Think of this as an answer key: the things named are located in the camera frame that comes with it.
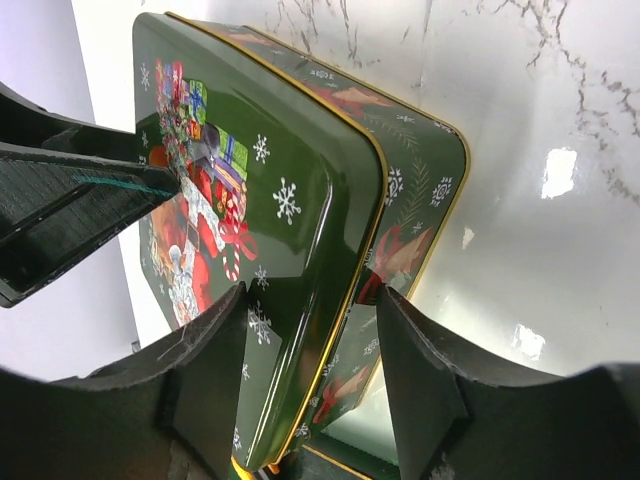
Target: green tin box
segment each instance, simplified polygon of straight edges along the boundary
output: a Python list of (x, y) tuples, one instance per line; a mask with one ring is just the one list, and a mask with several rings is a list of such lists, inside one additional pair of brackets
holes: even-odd
[(256, 471), (357, 405), (379, 362), (376, 292), (410, 296), (467, 149), (247, 27), (142, 14), (133, 41), (139, 161), (182, 184), (139, 224), (142, 269), (172, 328), (249, 285), (233, 463)]

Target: marble surface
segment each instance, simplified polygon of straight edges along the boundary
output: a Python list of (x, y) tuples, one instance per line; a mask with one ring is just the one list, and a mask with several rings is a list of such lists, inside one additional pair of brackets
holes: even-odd
[[(640, 358), (640, 3), (177, 3), (267, 30), (464, 133), (470, 175), (412, 299), (425, 314), (553, 373)], [(384, 402), (345, 417), (343, 434), (365, 431)], [(382, 424), (365, 441), (390, 438)]]

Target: white snowflake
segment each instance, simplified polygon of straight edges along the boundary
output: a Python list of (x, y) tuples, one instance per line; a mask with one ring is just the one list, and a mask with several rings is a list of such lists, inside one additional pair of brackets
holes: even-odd
[(149, 69), (144, 64), (144, 62), (140, 67), (140, 73), (142, 74), (142, 86), (144, 87), (144, 91), (146, 92), (149, 88)]
[(238, 427), (233, 430), (233, 448), (240, 450), (242, 443), (240, 442), (240, 434), (238, 433)]
[(371, 355), (373, 352), (376, 351), (376, 349), (380, 346), (380, 340), (378, 340), (377, 338), (374, 338), (373, 340), (371, 340), (371, 342), (369, 343), (369, 345), (367, 345), (366, 347), (364, 347), (364, 355)]
[(389, 206), (393, 203), (393, 199), (398, 196), (398, 193), (404, 188), (402, 182), (402, 172), (399, 168), (391, 167), (389, 169), (389, 188), (387, 189), (387, 197), (384, 199), (385, 205)]
[(273, 199), (278, 201), (278, 206), (280, 207), (278, 210), (278, 218), (282, 218), (282, 214), (284, 213), (287, 217), (287, 223), (292, 225), (293, 221), (291, 217), (302, 211), (300, 207), (296, 206), (296, 184), (292, 183), (287, 187), (284, 177), (280, 178), (280, 181), (282, 182), (282, 187), (277, 193), (273, 194)]
[(327, 363), (324, 367), (322, 367), (322, 376), (326, 377), (327, 375), (329, 375), (331, 370), (333, 370), (333, 367), (335, 367), (339, 361), (340, 361), (340, 355), (336, 353), (335, 356), (331, 359), (331, 361)]
[(404, 123), (416, 123), (416, 119), (408, 115), (396, 115), (396, 118)]
[(411, 228), (411, 233), (413, 233), (414, 235), (417, 235), (418, 232), (422, 230), (422, 222), (418, 222), (416, 223), (412, 228)]
[(262, 265), (258, 265), (256, 277), (258, 278), (258, 286), (262, 287), (264, 291), (269, 286), (269, 281), (267, 280), (267, 271), (262, 269)]
[(266, 163), (266, 159), (271, 152), (267, 149), (267, 137), (263, 137), (258, 134), (258, 141), (253, 146), (253, 149), (256, 151), (256, 162), (262, 161), (262, 163)]
[(451, 465), (447, 463), (447, 458), (442, 455), (442, 464), (431, 471), (429, 480), (455, 480), (456, 472), (453, 471)]
[(433, 193), (431, 194), (431, 203), (432, 207), (438, 207), (440, 202), (444, 200), (447, 195), (451, 192), (451, 182), (453, 181), (452, 177), (442, 177), (440, 183), (436, 188), (433, 189)]
[(262, 311), (260, 300), (255, 305), (251, 306), (249, 310), (249, 328), (251, 328), (256, 335), (258, 335), (258, 344), (263, 343), (271, 344), (269, 338), (269, 329), (271, 328), (271, 320)]
[(296, 428), (295, 437), (306, 437), (309, 435), (309, 427), (306, 423), (303, 423), (298, 428)]
[(311, 70), (311, 75), (315, 75), (316, 77), (323, 78), (325, 80), (333, 80), (333, 73), (325, 70)]
[(373, 248), (370, 248), (364, 256), (364, 264), (369, 268), (373, 268), (375, 266), (376, 256), (373, 254)]
[(455, 132), (453, 131), (453, 129), (452, 129), (452, 128), (447, 127), (446, 125), (443, 125), (443, 124), (442, 124), (442, 123), (440, 123), (440, 122), (436, 122), (436, 121), (434, 120), (434, 121), (433, 121), (433, 124), (434, 124), (436, 127), (443, 129), (443, 130), (444, 130), (445, 132), (447, 132), (447, 133), (455, 133)]

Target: gold trim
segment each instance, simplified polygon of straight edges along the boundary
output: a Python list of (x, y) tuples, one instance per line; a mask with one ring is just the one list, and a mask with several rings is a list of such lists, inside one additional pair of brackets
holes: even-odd
[(236, 459), (233, 457), (233, 455), (231, 455), (231, 465), (233, 465), (233, 469), (236, 471), (236, 473), (240, 477), (240, 480), (254, 480), (253, 475), (251, 475), (249, 472), (243, 469), (240, 465), (238, 465), (238, 462), (236, 462)]
[(326, 460), (327, 462), (334, 464), (336, 467), (340, 467), (341, 469), (349, 472), (351, 475), (354, 475), (354, 476), (356, 476), (358, 478), (361, 478), (362, 480), (373, 480), (371, 477), (367, 477), (366, 475), (363, 475), (362, 473), (354, 470), (353, 468), (345, 465), (344, 463), (340, 463), (339, 461), (329, 457), (328, 455), (325, 455), (322, 452), (319, 452), (318, 450), (315, 450), (315, 449), (309, 447), (308, 445), (303, 445), (302, 448), (304, 448), (305, 450), (309, 450), (314, 455), (319, 456), (323, 460)]
[(303, 400), (303, 402), (302, 402), (302, 404), (300, 406), (298, 414), (296, 415), (295, 421), (292, 424), (291, 431), (287, 435), (287, 438), (286, 438), (285, 442), (283, 443), (283, 446), (282, 446), (280, 452), (276, 456), (275, 461), (271, 462), (271, 463), (280, 463), (280, 460), (282, 460), (282, 457), (284, 457), (284, 454), (287, 451), (287, 448), (288, 448), (289, 444), (291, 443), (291, 440), (293, 439), (293, 436), (295, 435), (295, 431), (296, 431), (296, 428), (298, 427), (298, 424), (300, 423), (300, 421), (302, 420), (302, 417), (304, 416), (304, 414), (306, 412), (306, 407), (309, 404), (309, 400), (311, 399), (311, 396), (313, 395), (313, 393), (315, 392), (315, 390), (316, 390), (316, 388), (318, 386), (318, 381), (320, 380), (320, 376), (322, 375), (322, 367), (327, 362), (327, 359), (329, 357), (329, 353), (331, 353), (331, 349), (333, 348), (333, 345), (334, 345), (334, 343), (336, 341), (336, 338), (338, 336), (338, 331), (340, 330), (340, 327), (342, 326), (343, 322), (345, 321), (345, 312), (347, 310), (348, 303), (349, 303), (349, 300), (351, 299), (352, 293), (356, 288), (356, 285), (357, 285), (357, 282), (358, 282), (358, 278), (359, 278), (358, 274), (359, 274), (359, 272), (361, 271), (361, 269), (362, 269), (362, 267), (364, 265), (365, 256), (366, 256), (367, 252), (369, 251), (369, 249), (373, 245), (373, 241), (375, 239), (375, 232), (377, 231), (377, 227), (380, 224), (380, 219), (382, 217), (382, 212), (384, 211), (384, 199), (387, 196), (389, 164), (387, 163), (387, 159), (386, 159), (386, 157), (384, 155), (384, 151), (382, 150), (382, 147), (378, 143), (378, 140), (373, 135), (371, 135), (371, 133), (369, 133), (369, 131), (366, 128), (364, 128), (362, 125), (360, 125), (359, 123), (354, 121), (351, 117), (349, 117), (347, 114), (345, 114), (344, 112), (342, 112), (338, 108), (336, 108), (333, 105), (331, 105), (329, 102), (325, 101), (322, 97), (317, 95), (311, 89), (309, 89), (306, 86), (304, 86), (301, 82), (299, 82), (295, 78), (291, 77), (290, 75), (286, 74), (285, 72), (282, 72), (281, 70), (277, 69), (276, 67), (274, 67), (273, 65), (268, 63), (266, 60), (262, 59), (261, 57), (259, 57), (255, 53), (253, 53), (251, 50), (249, 50), (249, 49), (245, 48), (244, 46), (239, 45), (239, 44), (237, 44), (237, 43), (225, 38), (224, 36), (221, 36), (217, 32), (205, 27), (204, 25), (199, 25), (198, 23), (195, 23), (195, 22), (193, 22), (191, 20), (183, 18), (183, 17), (181, 17), (179, 15), (176, 15), (175, 13), (172, 13), (172, 12), (166, 12), (166, 15), (171, 17), (171, 18), (173, 18), (173, 19), (175, 19), (175, 20), (178, 20), (179, 22), (182, 22), (182, 23), (184, 23), (186, 25), (189, 25), (189, 26), (195, 28), (196, 30), (200, 30), (201, 32), (207, 33), (207, 34), (211, 35), (212, 37), (214, 37), (215, 39), (217, 39), (217, 40), (219, 40), (219, 41), (221, 41), (223, 43), (226, 43), (227, 45), (229, 45), (232, 48), (235, 48), (236, 50), (238, 50), (239, 52), (243, 53), (244, 55), (246, 55), (247, 57), (249, 57), (253, 61), (255, 61), (258, 64), (262, 65), (267, 70), (271, 71), (273, 74), (279, 76), (282, 80), (288, 82), (293, 87), (295, 87), (298, 90), (300, 90), (302, 93), (305, 93), (307, 96), (311, 97), (313, 100), (318, 102), (324, 108), (326, 108), (329, 111), (331, 111), (334, 115), (336, 115), (342, 121), (344, 121), (345, 123), (350, 125), (352, 128), (357, 130), (359, 133), (361, 133), (367, 140), (369, 140), (369, 142), (373, 146), (374, 150), (378, 154), (378, 160), (380, 162), (380, 168), (381, 168), (381, 171), (382, 171), (382, 177), (381, 177), (382, 188), (381, 188), (381, 192), (380, 192), (380, 199), (378, 200), (378, 208), (377, 208), (377, 210), (375, 212), (375, 219), (374, 219), (374, 221), (373, 221), (373, 223), (371, 225), (371, 228), (370, 228), (369, 232), (367, 233), (366, 242), (365, 242), (366, 243), (366, 248), (363, 249), (362, 255), (360, 255), (360, 258), (358, 259), (357, 269), (354, 272), (353, 277), (351, 278), (351, 282), (349, 283), (349, 288), (347, 289), (346, 294), (344, 296), (344, 299), (342, 301), (342, 304), (340, 305), (340, 309), (338, 311), (338, 315), (336, 316), (336, 320), (334, 320), (335, 324), (333, 325), (331, 333), (329, 334), (329, 339), (327, 340), (327, 343), (325, 344), (325, 346), (323, 348), (323, 352), (322, 352), (322, 355), (320, 357), (320, 361), (318, 363), (318, 369), (317, 369), (316, 373), (313, 376), (313, 379), (311, 381), (311, 385), (309, 385), (309, 389), (307, 390), (307, 393), (304, 396), (304, 400)]
[[(245, 28), (259, 34), (262, 35), (266, 38), (268, 38), (269, 40), (282, 45), (285, 48), (288, 48), (289, 50), (292, 50), (296, 53), (298, 53), (299, 55), (303, 55), (305, 57), (307, 57), (309, 60), (316, 62), (319, 65), (322, 65), (325, 68), (328, 68), (329, 70), (333, 70), (334, 72), (339, 73), (340, 75), (350, 79), (353, 82), (359, 83), (360, 85), (363, 85), (365, 87), (367, 87), (368, 89), (379, 93), (380, 95), (384, 95), (385, 97), (393, 100), (396, 103), (399, 103), (400, 105), (408, 108), (409, 110), (413, 110), (414, 112), (427, 117), (431, 120), (435, 120), (438, 123), (441, 123), (442, 125), (446, 125), (447, 127), (451, 128), (451, 130), (453, 130), (455, 132), (455, 134), (458, 136), (458, 138), (460, 139), (460, 141), (462, 142), (462, 148), (464, 149), (464, 173), (462, 174), (462, 179), (460, 179), (460, 185), (458, 186), (458, 189), (456, 190), (456, 192), (453, 195), (453, 199), (451, 200), (451, 205), (449, 205), (449, 208), (447, 209), (447, 212), (444, 214), (444, 218), (442, 219), (442, 223), (440, 224), (440, 228), (438, 228), (438, 231), (436, 232), (435, 237), (433, 238), (433, 242), (431, 242), (431, 245), (429, 246), (429, 250), (427, 250), (427, 253), (425, 254), (424, 260), (422, 262), (422, 265), (420, 265), (420, 270), (418, 270), (418, 273), (416, 274), (416, 278), (413, 280), (413, 283), (411, 284), (411, 288), (409, 288), (409, 291), (407, 292), (407, 299), (411, 300), (413, 297), (413, 293), (415, 292), (415, 289), (418, 286), (418, 283), (420, 283), (420, 279), (422, 278), (422, 275), (424, 273), (424, 269), (427, 267), (427, 264), (429, 263), (429, 260), (431, 259), (431, 255), (433, 254), (433, 251), (435, 250), (435, 247), (438, 243), (438, 240), (440, 240), (440, 236), (442, 235), (442, 232), (445, 228), (445, 226), (447, 225), (447, 222), (449, 221), (449, 217), (451, 216), (451, 212), (453, 211), (453, 209), (456, 206), (456, 203), (458, 203), (458, 199), (460, 198), (460, 193), (462, 192), (462, 188), (464, 187), (465, 183), (467, 183), (467, 179), (469, 178), (469, 170), (471, 169), (471, 149), (469, 147), (469, 142), (467, 142), (467, 139), (464, 137), (464, 135), (462, 134), (462, 132), (460, 130), (458, 130), (455, 126), (451, 125), (449, 122), (442, 120), (439, 117), (436, 117), (435, 115), (432, 115), (430, 113), (427, 113), (423, 110), (420, 110), (419, 108), (405, 102), (404, 100), (391, 95), (390, 93), (384, 92), (382, 90), (380, 90), (379, 88), (359, 79), (354, 77), (353, 75), (351, 75), (350, 73), (347, 73), (343, 70), (340, 70), (339, 68), (330, 65), (329, 63), (323, 61), (323, 60), (319, 60), (318, 58), (309, 55), (306, 52), (303, 52), (302, 50), (297, 49), (296, 47), (292, 46), (292, 45), (287, 45), (285, 42), (277, 39), (276, 37), (271, 36), (268, 33), (263, 32), (262, 30), (255, 28), (255, 27), (248, 27), (245, 26)], [(355, 410), (356, 408), (358, 408), (360, 406), (360, 404), (362, 403), (363, 398), (365, 397), (367, 391), (369, 390), (369, 386), (370, 383), (373, 379), (373, 374), (376, 372), (376, 370), (380, 367), (380, 363), (381, 363), (381, 356), (378, 355), (378, 360), (376, 361), (376, 364), (373, 368), (373, 370), (371, 371), (371, 375), (369, 376), (369, 379), (367, 380), (367, 383), (365, 384), (364, 388), (362, 389), (362, 394), (360, 395), (360, 397), (358, 398), (358, 400), (356, 401), (356, 403), (353, 406), (353, 410)]]

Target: santa claus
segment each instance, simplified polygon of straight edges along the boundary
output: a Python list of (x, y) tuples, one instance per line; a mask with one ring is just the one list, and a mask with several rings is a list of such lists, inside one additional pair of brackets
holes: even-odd
[[(167, 166), (164, 147), (154, 147), (150, 163)], [(211, 273), (213, 259), (225, 247), (220, 234), (219, 219), (213, 211), (211, 177), (201, 165), (189, 165), (189, 176), (181, 178), (182, 195), (156, 209), (152, 214), (153, 228), (157, 237), (158, 255), (164, 264), (164, 271), (170, 285), (180, 281), (181, 296), (191, 296), (185, 289), (183, 272), (188, 272), (191, 289), (197, 308), (188, 308), (178, 321), (191, 321), (213, 304), (211, 296)], [(179, 259), (176, 271), (175, 258)]]

